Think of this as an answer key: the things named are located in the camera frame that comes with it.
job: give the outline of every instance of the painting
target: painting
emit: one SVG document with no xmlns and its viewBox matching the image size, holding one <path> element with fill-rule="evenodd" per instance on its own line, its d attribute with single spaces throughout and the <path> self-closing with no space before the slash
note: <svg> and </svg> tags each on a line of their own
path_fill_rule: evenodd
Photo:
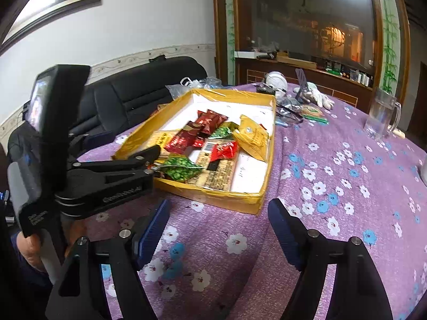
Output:
<svg viewBox="0 0 427 320">
<path fill-rule="evenodd" d="M 0 46 L 0 54 L 28 33 L 55 18 L 100 2 L 101 0 L 29 0 Z"/>
</svg>

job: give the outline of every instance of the sofa backrest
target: sofa backrest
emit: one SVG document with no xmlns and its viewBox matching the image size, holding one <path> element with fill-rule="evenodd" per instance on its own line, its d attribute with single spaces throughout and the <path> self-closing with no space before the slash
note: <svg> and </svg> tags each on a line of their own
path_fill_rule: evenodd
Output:
<svg viewBox="0 0 427 320">
<path fill-rule="evenodd" d="M 89 84 L 70 132 L 118 134 L 140 124 L 158 104 L 172 101 L 165 85 L 179 84 L 184 77 L 200 80 L 206 71 L 192 57 L 160 58 Z"/>
</svg>

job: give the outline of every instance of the barcode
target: barcode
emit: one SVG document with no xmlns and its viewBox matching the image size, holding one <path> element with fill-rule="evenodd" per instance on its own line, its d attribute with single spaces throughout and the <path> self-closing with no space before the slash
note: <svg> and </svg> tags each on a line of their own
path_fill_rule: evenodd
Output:
<svg viewBox="0 0 427 320">
<path fill-rule="evenodd" d="M 203 151 L 212 151 L 216 143 L 206 143 L 203 147 Z"/>
</svg>

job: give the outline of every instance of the white wall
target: white wall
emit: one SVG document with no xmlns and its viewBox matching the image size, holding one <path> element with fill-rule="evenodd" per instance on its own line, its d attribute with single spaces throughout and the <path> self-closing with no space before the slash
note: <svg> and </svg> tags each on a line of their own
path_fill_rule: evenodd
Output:
<svg viewBox="0 0 427 320">
<path fill-rule="evenodd" d="M 36 75 L 57 63 L 92 66 L 140 51 L 206 43 L 215 43 L 213 0 L 102 0 L 44 25 L 0 56 L 0 122 L 29 100 Z M 213 55 L 202 65 L 215 75 Z"/>
<path fill-rule="evenodd" d="M 420 79 L 420 63 L 423 62 L 427 64 L 427 33 L 417 25 L 410 23 L 409 35 L 411 38 L 411 61 L 405 102 L 402 107 L 402 116 L 399 123 L 399 127 L 403 130 L 408 129 L 414 110 L 418 82 Z"/>
</svg>

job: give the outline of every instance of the glass mug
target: glass mug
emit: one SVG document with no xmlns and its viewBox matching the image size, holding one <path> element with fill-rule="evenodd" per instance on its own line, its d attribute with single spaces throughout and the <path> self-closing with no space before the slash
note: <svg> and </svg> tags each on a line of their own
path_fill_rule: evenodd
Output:
<svg viewBox="0 0 427 320">
<path fill-rule="evenodd" d="M 397 109 L 396 119 L 393 125 L 389 128 L 390 120 L 393 116 L 394 109 Z M 401 116 L 401 104 L 396 101 L 396 97 L 387 94 L 385 91 L 377 88 L 375 92 L 374 102 L 369 111 L 368 119 L 364 127 L 365 133 L 380 141 L 382 137 L 387 136 L 399 124 Z"/>
</svg>

